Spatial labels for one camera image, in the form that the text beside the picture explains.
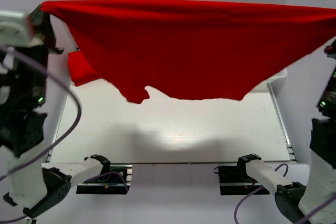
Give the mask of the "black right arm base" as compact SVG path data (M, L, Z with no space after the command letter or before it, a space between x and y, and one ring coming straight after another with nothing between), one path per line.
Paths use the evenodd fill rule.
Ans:
M246 196L261 186L254 179L242 179L233 165L217 166L213 172L218 176L221 196Z

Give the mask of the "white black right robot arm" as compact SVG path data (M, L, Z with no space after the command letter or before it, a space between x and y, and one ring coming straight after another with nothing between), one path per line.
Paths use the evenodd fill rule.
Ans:
M251 179L274 196L281 214L292 223L335 223L335 74L330 76L317 109L324 119L312 119L311 163L302 185L281 176L255 154L241 156L237 175Z

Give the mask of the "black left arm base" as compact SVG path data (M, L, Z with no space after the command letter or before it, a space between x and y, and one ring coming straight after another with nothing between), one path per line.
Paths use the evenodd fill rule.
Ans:
M110 171L117 174L108 174L79 184L77 195L126 195L132 180L132 165L111 165Z

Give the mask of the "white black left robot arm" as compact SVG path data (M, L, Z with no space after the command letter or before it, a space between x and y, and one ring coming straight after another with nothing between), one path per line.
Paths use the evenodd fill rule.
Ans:
M10 191L4 200L20 206L25 217L36 218L60 203L78 184L110 178L110 162L92 155L81 163L44 168L50 147L44 140L47 114L37 109L46 101L48 56L60 55L49 14L1 11L1 59L13 65L1 74L1 151L6 156Z

